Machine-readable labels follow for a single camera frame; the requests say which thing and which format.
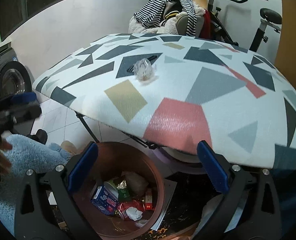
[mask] exercise bike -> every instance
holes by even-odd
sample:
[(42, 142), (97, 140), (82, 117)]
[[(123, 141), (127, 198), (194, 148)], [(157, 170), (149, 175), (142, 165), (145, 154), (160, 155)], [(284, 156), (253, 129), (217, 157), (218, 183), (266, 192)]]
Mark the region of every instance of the exercise bike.
[[(229, 1), (241, 4), (241, 3), (247, 2), (248, 0), (229, 0)], [(210, 20), (211, 20), (211, 33), (210, 33), (211, 39), (214, 41), (223, 41), (233, 46), (239, 46), (238, 42), (232, 40), (227, 30), (225, 29), (221, 21), (218, 19), (218, 14), (221, 11), (221, 8), (216, 7), (216, 12), (214, 13), (213, 7), (214, 7), (214, 0), (209, 0), (207, 10), (210, 13)], [(276, 25), (276, 24), (281, 25), (281, 22), (282, 22), (282, 17), (279, 13), (267, 8), (262, 8), (260, 10), (260, 16), (262, 18), (260, 19), (261, 23), (259, 28), (257, 29), (256, 35), (250, 46), (250, 50), (254, 52), (258, 50), (262, 40), (265, 43), (267, 43), (268, 37), (265, 36), (265, 30), (267, 26), (274, 28), (275, 32), (277, 33), (280, 33), (281, 31), (281, 28)]]

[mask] striped shirt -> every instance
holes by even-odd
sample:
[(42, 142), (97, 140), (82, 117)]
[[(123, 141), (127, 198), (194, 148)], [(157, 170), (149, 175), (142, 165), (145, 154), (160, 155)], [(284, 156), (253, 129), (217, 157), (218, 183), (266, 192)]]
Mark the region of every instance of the striped shirt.
[[(154, 28), (159, 27), (161, 22), (161, 15), (166, 3), (173, 0), (150, 0), (141, 10), (134, 13), (134, 18), (141, 22), (143, 27)], [(196, 35), (197, 15), (193, 6), (192, 0), (180, 0), (182, 7), (188, 14), (187, 32), (186, 36)]]

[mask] brown trash bin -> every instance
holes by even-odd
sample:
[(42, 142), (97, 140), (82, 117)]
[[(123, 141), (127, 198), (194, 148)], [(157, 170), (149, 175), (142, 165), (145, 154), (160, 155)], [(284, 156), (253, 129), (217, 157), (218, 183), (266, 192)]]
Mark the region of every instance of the brown trash bin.
[[(149, 231), (161, 213), (165, 197), (163, 178), (153, 161), (135, 147), (119, 142), (102, 142), (98, 143), (98, 148), (98, 159), (73, 198), (84, 217), (102, 239), (136, 238)], [(105, 181), (120, 176), (122, 171), (136, 172), (149, 181), (151, 187), (157, 189), (157, 192), (153, 192), (154, 198), (158, 195), (155, 211), (144, 212), (143, 219), (149, 221), (142, 228), (138, 228), (134, 221), (106, 216), (90, 202), (90, 192), (95, 184), (94, 178), (97, 178), (98, 174)]]

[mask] hand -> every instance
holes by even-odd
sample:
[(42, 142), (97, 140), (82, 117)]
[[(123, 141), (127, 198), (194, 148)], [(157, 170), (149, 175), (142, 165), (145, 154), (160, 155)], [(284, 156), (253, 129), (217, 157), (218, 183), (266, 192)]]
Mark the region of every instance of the hand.
[[(6, 140), (2, 140), (2, 143), (0, 144), (0, 150), (7, 151), (11, 149), (12, 149), (12, 145), (8, 143)], [(2, 175), (8, 174), (10, 168), (11, 168), (11, 162), (0, 151), (0, 174)]]

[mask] washing machine door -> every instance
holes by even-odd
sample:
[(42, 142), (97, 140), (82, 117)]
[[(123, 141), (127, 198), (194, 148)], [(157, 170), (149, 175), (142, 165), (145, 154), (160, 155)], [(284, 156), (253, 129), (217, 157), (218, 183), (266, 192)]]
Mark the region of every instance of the washing machine door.
[(0, 96), (31, 91), (31, 80), (24, 65), (17, 61), (6, 63), (0, 72)]

